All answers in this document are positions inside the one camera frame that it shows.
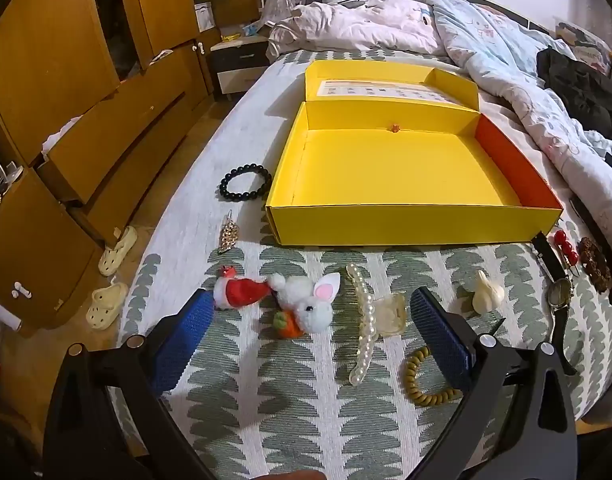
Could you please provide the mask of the wrist watch with strap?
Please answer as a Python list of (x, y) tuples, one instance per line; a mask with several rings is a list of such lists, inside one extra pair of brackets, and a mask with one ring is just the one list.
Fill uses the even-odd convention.
[(578, 372), (566, 358), (564, 350), (565, 332), (572, 297), (571, 281), (560, 262), (560, 258), (556, 255), (554, 248), (543, 232), (539, 232), (531, 240), (531, 244), (534, 247), (538, 262), (550, 280), (545, 292), (545, 301), (550, 308), (552, 318), (548, 342), (552, 344), (560, 358), (565, 375), (576, 376)]

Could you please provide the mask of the clear square hair clip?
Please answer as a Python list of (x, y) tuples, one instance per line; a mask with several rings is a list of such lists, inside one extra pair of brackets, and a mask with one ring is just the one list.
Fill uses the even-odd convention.
[(375, 301), (376, 330), (379, 336), (401, 335), (407, 326), (406, 297), (394, 292)]

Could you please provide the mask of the pearl hair claw clip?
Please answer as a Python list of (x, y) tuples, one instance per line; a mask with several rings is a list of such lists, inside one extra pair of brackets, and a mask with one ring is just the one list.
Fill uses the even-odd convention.
[(359, 268), (354, 263), (347, 264), (346, 272), (355, 290), (360, 316), (356, 364), (349, 372), (349, 384), (359, 386), (368, 374), (379, 334), (376, 330), (374, 297), (370, 292), (367, 281), (364, 280)]

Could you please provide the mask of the red santa hat clip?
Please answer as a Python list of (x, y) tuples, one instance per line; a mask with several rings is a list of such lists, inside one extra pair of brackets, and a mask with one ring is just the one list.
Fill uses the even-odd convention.
[(257, 304), (271, 294), (267, 282), (256, 282), (250, 278), (240, 278), (233, 266), (224, 266), (213, 288), (213, 298), (217, 310), (237, 310)]

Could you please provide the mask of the white plush bunny with carrot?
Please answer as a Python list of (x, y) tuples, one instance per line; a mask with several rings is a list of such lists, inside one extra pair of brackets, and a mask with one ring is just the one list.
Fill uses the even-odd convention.
[(341, 281), (339, 272), (325, 274), (316, 282), (307, 276), (270, 275), (267, 283), (279, 307), (273, 317), (278, 336), (294, 339), (325, 332), (333, 321), (332, 304)]

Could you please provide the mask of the cream slipper far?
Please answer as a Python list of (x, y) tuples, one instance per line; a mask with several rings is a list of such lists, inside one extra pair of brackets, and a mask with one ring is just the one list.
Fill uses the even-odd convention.
[(107, 278), (115, 274), (137, 240), (137, 230), (133, 226), (127, 226), (113, 248), (105, 247), (98, 263), (99, 272)]

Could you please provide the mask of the leaf patterned bed blanket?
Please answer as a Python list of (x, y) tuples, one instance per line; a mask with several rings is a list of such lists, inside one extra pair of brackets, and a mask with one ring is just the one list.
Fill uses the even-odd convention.
[[(229, 170), (277, 166), (304, 97), (304, 72), (315, 54), (282, 56), (221, 122), (158, 222), (122, 314), (120, 333), (149, 330), (177, 312), (195, 289), (210, 288), (224, 266), (249, 278), (272, 273), (311, 278), (354, 263), (377, 295), (429, 288), (443, 307), (470, 312), (478, 270), (503, 286), (501, 308), (471, 315), (477, 332), (494, 328), (508, 346), (534, 348), (548, 333), (546, 279), (526, 244), (441, 248), (283, 248), (255, 200), (218, 195)], [(234, 248), (218, 252), (225, 215), (240, 228)], [(164, 402), (173, 419), (221, 479), (320, 469), (331, 479), (401, 479), (431, 448), (455, 411), (418, 408), (403, 388), (407, 357), (422, 338), (413, 326), (380, 340), (367, 377), (348, 382), (359, 318), (353, 286), (344, 284), (324, 333), (277, 337), (271, 299), (218, 312), (175, 389)]]

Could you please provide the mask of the yellow cardboard box with lid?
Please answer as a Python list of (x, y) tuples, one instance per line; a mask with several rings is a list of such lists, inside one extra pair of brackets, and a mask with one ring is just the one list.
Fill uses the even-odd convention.
[(528, 242), (563, 207), (479, 108), (475, 82), (438, 67), (317, 61), (266, 201), (283, 246)]

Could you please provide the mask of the black garment on bed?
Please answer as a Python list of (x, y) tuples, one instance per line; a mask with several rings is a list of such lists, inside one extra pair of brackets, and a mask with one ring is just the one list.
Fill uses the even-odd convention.
[(612, 140), (612, 81), (608, 77), (552, 48), (537, 54), (537, 73), (584, 130)]

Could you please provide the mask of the light blue patterned duvet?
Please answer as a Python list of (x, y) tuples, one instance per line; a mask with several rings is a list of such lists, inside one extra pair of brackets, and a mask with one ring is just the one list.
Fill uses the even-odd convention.
[(509, 102), (527, 133), (548, 156), (612, 248), (612, 140), (571, 118), (537, 73), (537, 54), (552, 47), (572, 59), (560, 40), (466, 0), (419, 0), (433, 10), (449, 58), (482, 90)]

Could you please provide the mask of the wooden wardrobe with drawers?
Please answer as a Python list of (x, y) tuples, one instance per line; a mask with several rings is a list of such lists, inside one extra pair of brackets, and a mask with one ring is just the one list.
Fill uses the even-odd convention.
[(0, 306), (16, 328), (74, 314), (210, 103), (193, 0), (0, 0)]

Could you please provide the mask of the bedside nightstand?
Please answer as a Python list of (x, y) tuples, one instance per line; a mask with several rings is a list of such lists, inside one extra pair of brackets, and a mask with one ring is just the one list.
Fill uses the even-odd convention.
[(224, 96), (245, 93), (270, 65), (267, 58), (268, 39), (249, 36), (221, 41), (207, 54), (211, 76)]

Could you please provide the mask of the pink white quilt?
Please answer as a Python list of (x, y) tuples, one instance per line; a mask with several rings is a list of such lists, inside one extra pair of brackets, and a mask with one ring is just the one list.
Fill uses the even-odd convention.
[(446, 53), (430, 6), (417, 0), (358, 0), (349, 8), (301, 4), (270, 31), (267, 58), (275, 61), (297, 50), (396, 50), (429, 55)]

